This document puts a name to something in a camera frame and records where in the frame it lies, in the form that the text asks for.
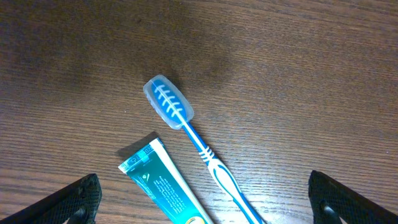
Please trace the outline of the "blue white toothbrush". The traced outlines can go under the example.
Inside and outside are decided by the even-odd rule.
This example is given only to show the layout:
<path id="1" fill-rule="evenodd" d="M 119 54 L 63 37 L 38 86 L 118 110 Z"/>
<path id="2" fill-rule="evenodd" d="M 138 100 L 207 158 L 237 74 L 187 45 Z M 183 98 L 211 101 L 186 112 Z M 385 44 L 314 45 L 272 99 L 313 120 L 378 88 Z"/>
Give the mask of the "blue white toothbrush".
<path id="1" fill-rule="evenodd" d="M 156 113 L 172 129 L 183 129 L 218 187 L 239 207 L 249 223 L 265 224 L 242 193 L 233 174 L 190 124 L 194 111 L 182 92 L 165 76 L 151 78 L 143 91 Z"/>

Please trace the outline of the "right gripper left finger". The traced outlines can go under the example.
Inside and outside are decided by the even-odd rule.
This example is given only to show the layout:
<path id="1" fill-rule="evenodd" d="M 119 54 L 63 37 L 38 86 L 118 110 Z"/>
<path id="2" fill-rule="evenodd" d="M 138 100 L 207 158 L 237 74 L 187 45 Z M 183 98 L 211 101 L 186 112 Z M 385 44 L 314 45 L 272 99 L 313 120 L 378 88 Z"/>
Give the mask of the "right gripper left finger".
<path id="1" fill-rule="evenodd" d="M 88 174 L 31 206 L 1 220 L 1 223 L 95 224 L 102 198 L 98 176 Z"/>

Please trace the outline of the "green toothpaste tube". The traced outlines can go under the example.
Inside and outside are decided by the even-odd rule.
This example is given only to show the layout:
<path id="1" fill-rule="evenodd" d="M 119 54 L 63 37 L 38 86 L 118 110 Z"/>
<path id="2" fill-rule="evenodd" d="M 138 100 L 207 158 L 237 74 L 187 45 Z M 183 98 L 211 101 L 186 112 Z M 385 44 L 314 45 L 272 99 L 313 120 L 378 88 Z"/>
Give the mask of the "green toothpaste tube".
<path id="1" fill-rule="evenodd" d="M 159 138 L 118 166 L 176 224 L 213 224 Z"/>

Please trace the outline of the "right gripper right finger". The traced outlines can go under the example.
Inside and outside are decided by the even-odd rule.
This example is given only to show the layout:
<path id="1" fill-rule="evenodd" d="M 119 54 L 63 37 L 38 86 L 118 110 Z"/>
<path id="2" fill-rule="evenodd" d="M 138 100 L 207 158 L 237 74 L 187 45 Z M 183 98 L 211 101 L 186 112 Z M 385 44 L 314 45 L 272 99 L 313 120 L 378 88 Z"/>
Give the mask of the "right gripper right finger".
<path id="1" fill-rule="evenodd" d="M 397 215 L 330 176 L 313 170 L 308 180 L 313 223 L 397 223 Z"/>

